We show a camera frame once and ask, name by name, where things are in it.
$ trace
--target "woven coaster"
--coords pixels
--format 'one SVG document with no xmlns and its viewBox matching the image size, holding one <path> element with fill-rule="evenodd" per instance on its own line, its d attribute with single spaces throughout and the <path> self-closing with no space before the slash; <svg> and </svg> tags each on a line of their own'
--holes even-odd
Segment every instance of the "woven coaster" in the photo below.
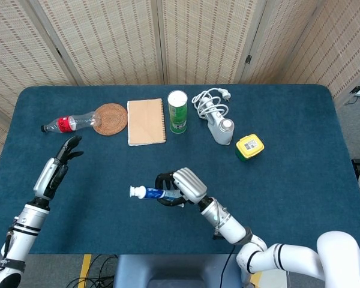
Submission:
<svg viewBox="0 0 360 288">
<path fill-rule="evenodd" d="M 96 112 L 100 115 L 101 125 L 94 130 L 101 135 L 110 136 L 119 133 L 127 125 L 127 111 L 119 104 L 104 104 Z"/>
</svg>

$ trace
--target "electrical plug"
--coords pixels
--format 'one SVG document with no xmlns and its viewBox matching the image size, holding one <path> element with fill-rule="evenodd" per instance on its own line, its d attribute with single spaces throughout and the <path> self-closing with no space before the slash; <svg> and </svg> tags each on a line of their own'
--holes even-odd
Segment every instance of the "electrical plug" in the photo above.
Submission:
<svg viewBox="0 0 360 288">
<path fill-rule="evenodd" d="M 230 93 L 228 92 L 227 89 L 218 88 L 217 91 L 221 93 L 221 96 L 224 100 L 229 102 Z"/>
</svg>

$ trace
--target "pringles can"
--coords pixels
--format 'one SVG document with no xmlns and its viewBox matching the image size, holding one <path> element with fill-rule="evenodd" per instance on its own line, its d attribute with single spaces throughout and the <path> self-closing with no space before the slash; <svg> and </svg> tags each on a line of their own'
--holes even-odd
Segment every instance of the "pringles can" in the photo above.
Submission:
<svg viewBox="0 0 360 288">
<path fill-rule="evenodd" d="M 187 101 L 185 92 L 174 90 L 168 95 L 170 130 L 181 134 L 187 129 Z"/>
</svg>

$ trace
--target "notebook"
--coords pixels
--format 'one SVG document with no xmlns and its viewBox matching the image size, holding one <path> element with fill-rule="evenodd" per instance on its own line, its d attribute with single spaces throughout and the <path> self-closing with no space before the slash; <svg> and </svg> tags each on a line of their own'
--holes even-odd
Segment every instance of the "notebook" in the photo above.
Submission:
<svg viewBox="0 0 360 288">
<path fill-rule="evenodd" d="M 166 141 L 162 99 L 128 101 L 127 110 L 130 146 Z"/>
</svg>

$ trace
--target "blue tablecloth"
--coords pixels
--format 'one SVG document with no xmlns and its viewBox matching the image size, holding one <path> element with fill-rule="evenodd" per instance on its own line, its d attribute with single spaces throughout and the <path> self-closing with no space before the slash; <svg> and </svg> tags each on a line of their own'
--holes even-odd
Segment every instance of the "blue tablecloth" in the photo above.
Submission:
<svg viewBox="0 0 360 288">
<path fill-rule="evenodd" d="M 79 115 L 104 103 L 163 98 L 167 142 L 134 146 L 127 129 L 83 136 L 70 169 L 50 203 L 51 212 L 32 253 L 227 253 L 198 208 L 168 208 L 129 198 L 129 186 L 153 186 L 162 172 L 189 167 L 244 226 L 268 245 L 316 248 L 329 230 L 352 234 L 360 245 L 360 191 L 329 91 L 318 85 L 219 85 L 232 94 L 228 117 L 233 143 L 218 145 L 190 100 L 211 86 L 32 87 L 19 96 L 0 159 L 0 248 L 7 227 L 34 196 L 46 161 L 71 134 L 43 134 L 41 124 Z M 188 128 L 170 132 L 167 95 L 188 94 Z M 241 162 L 235 143 L 255 133 L 265 144 Z"/>
</svg>

